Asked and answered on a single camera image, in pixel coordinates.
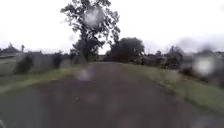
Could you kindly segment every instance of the asphalt road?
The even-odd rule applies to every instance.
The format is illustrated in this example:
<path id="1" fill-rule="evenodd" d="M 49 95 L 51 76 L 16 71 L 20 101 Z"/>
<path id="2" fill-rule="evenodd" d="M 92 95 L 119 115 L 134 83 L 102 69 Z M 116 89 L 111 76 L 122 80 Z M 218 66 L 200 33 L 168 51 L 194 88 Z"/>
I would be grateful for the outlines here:
<path id="1" fill-rule="evenodd" d="M 221 116 L 120 64 L 95 63 L 87 71 L 0 95 L 1 120 L 7 128 L 224 127 Z"/>

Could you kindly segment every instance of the shrub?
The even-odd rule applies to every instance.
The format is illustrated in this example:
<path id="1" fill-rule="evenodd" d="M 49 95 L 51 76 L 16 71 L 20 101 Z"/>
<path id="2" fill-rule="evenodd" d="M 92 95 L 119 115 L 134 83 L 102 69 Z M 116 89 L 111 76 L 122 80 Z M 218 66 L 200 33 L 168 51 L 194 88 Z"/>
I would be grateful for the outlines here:
<path id="1" fill-rule="evenodd" d="M 60 64 L 61 64 L 61 62 L 62 62 L 62 54 L 61 54 L 61 52 L 58 52 L 58 53 L 55 53 L 55 54 L 53 54 L 53 66 L 54 66 L 54 68 L 59 68 L 60 67 Z"/>
<path id="2" fill-rule="evenodd" d="M 69 54 L 69 59 L 70 59 L 71 61 L 73 61 L 74 58 L 75 58 L 76 56 L 77 56 L 77 55 L 76 55 L 75 53 L 70 53 L 70 54 Z"/>
<path id="3" fill-rule="evenodd" d="M 25 57 L 16 64 L 15 73 L 27 73 L 33 66 L 33 58 L 30 54 L 26 54 Z"/>
<path id="4" fill-rule="evenodd" d="M 183 75 L 194 77 L 194 72 L 191 67 L 180 68 L 179 72 Z"/>

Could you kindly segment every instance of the lawn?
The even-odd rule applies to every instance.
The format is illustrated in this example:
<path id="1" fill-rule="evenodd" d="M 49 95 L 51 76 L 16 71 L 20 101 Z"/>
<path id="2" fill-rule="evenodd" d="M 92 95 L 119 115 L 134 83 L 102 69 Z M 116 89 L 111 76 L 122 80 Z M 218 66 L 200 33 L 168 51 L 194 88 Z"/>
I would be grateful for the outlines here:
<path id="1" fill-rule="evenodd" d="M 224 90 L 180 75 L 177 71 L 125 64 L 125 68 L 172 90 L 183 99 L 224 114 Z"/>
<path id="2" fill-rule="evenodd" d="M 28 73 L 25 75 L 15 75 L 4 78 L 0 77 L 0 94 L 38 83 L 57 80 L 72 73 L 76 73 L 78 72 L 79 69 L 80 69 L 79 66 L 75 66 L 75 67 L 55 69 L 42 73 Z"/>

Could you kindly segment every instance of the tree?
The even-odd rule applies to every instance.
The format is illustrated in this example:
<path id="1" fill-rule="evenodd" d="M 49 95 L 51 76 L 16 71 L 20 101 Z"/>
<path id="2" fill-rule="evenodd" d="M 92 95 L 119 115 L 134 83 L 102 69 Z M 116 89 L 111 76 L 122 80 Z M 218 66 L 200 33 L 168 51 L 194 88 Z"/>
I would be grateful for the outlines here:
<path id="1" fill-rule="evenodd" d="M 61 51 L 59 51 L 57 53 L 54 53 L 52 55 L 52 61 L 53 61 L 54 68 L 59 68 L 62 60 L 63 60 L 63 58 L 62 58 L 62 52 Z"/>
<path id="2" fill-rule="evenodd" d="M 105 43 L 112 45 L 119 40 L 119 15 L 109 9 L 110 4 L 108 0 L 72 0 L 61 9 L 73 31 L 80 32 L 80 40 L 73 47 L 86 59 Z"/>
<path id="3" fill-rule="evenodd" d="M 160 50 L 158 50 L 157 52 L 156 52 L 156 56 L 161 56 L 162 55 L 162 52 L 160 51 Z"/>
<path id="4" fill-rule="evenodd" d="M 12 43 L 9 43 L 9 47 L 8 48 L 12 48 L 13 46 L 12 46 Z"/>
<path id="5" fill-rule="evenodd" d="M 169 52 L 166 54 L 167 61 L 166 66 L 171 69 L 180 68 L 183 62 L 183 50 L 178 46 L 172 46 Z"/>
<path id="6" fill-rule="evenodd" d="M 16 64 L 15 73 L 27 73 L 33 66 L 33 57 L 30 53 L 25 54 L 25 57 Z"/>
<path id="7" fill-rule="evenodd" d="M 137 38 L 123 38 L 107 53 L 110 61 L 128 62 L 142 56 L 144 45 Z"/>
<path id="8" fill-rule="evenodd" d="M 21 51 L 22 52 L 24 51 L 24 48 L 25 48 L 25 46 L 24 45 L 21 45 Z"/>
<path id="9" fill-rule="evenodd" d="M 197 53 L 199 56 L 211 56 L 213 54 L 213 51 L 210 46 L 204 46 L 201 51 Z"/>

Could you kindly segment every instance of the overcast sky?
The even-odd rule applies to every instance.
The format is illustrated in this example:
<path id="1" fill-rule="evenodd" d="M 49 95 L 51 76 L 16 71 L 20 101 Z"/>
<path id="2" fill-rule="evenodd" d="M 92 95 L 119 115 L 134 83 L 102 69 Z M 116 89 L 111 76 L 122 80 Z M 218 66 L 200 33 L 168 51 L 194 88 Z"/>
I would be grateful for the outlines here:
<path id="1" fill-rule="evenodd" d="M 1 0 L 0 47 L 69 51 L 77 39 L 60 9 L 69 0 Z M 143 40 L 146 50 L 166 49 L 182 38 L 208 40 L 224 50 L 224 0 L 111 0 L 121 37 Z"/>

